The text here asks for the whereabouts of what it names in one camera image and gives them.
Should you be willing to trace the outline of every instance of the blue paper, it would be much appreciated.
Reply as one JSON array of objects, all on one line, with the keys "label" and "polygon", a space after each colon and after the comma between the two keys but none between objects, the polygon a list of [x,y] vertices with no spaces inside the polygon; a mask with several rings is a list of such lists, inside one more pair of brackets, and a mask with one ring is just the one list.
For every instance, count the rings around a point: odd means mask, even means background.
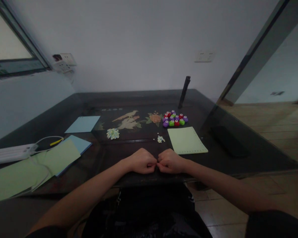
[{"label": "blue paper", "polygon": [[99,118],[100,116],[79,117],[65,133],[90,132]]},{"label": "blue paper", "polygon": [[[79,152],[80,154],[84,153],[85,150],[87,150],[87,149],[92,145],[91,142],[85,141],[85,140],[83,140],[83,139],[81,139],[81,138],[78,138],[78,137],[76,137],[76,136],[73,136],[73,135],[69,136],[68,138],[66,138],[66,139],[65,139],[64,141],[62,141],[61,143],[65,142],[65,141],[67,141],[67,140],[69,140],[69,139],[73,141],[73,143],[74,143],[76,149],[78,150],[78,152]],[[64,170],[66,170],[66,168],[64,168],[61,172],[59,172],[58,174],[56,174],[56,176],[59,176]]]}]

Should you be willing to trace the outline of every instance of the glass tabletop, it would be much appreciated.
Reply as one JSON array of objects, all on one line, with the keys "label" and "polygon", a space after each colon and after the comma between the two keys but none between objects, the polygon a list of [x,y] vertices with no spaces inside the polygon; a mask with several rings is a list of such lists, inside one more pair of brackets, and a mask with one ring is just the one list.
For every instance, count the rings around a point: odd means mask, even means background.
[{"label": "glass tabletop", "polygon": [[[181,90],[75,94],[1,139],[0,147],[33,143],[54,135],[74,135],[92,142],[92,146],[63,174],[51,178],[34,192],[68,193],[140,148],[145,148],[156,158],[162,151],[172,149],[168,128],[162,126],[162,116],[167,111],[175,110],[177,115],[182,113],[188,117],[188,122],[179,128],[193,127],[208,149],[208,153],[182,155],[186,159],[240,178],[258,173],[298,170],[296,161],[197,90],[188,90],[183,108],[178,109],[180,95]],[[78,116],[95,115],[101,117],[91,132],[64,134]],[[249,155],[243,158],[230,156],[212,135],[211,127],[214,126],[226,127],[249,151]],[[111,128],[119,129],[118,139],[107,138],[107,130]],[[158,136],[163,136],[165,142],[158,143]],[[115,186],[180,181],[194,181],[194,178],[186,174],[162,174],[156,168],[154,173],[148,175],[128,173]]]}]

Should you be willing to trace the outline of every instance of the black phone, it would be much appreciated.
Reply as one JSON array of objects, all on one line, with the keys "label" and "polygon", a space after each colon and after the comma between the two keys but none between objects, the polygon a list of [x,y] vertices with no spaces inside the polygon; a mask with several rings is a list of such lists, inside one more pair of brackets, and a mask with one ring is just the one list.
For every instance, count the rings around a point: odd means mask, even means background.
[{"label": "black phone", "polygon": [[246,157],[249,151],[224,126],[211,127],[216,140],[233,157]]}]

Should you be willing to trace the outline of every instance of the electrical outlet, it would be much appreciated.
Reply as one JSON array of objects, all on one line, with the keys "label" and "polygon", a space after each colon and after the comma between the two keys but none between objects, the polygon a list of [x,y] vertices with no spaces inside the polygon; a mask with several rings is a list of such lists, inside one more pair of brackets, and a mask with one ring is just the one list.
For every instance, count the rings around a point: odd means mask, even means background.
[{"label": "electrical outlet", "polygon": [[76,66],[76,62],[71,53],[61,53],[62,60],[64,60],[69,66]]},{"label": "electrical outlet", "polygon": [[60,71],[62,73],[66,73],[72,70],[72,68],[64,61],[60,60],[53,64],[56,71]]},{"label": "electrical outlet", "polygon": [[212,62],[215,57],[215,51],[200,50],[195,54],[194,62]]}]

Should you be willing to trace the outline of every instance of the tiled floor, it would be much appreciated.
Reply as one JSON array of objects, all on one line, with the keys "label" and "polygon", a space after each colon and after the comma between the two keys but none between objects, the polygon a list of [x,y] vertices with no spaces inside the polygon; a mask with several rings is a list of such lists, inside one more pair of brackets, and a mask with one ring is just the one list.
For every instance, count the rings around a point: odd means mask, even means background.
[{"label": "tiled floor", "polygon": [[[298,105],[268,103],[220,106],[298,161]],[[298,218],[298,173],[243,180],[269,195]],[[200,214],[213,237],[244,237],[248,216],[213,190],[190,188]]]}]

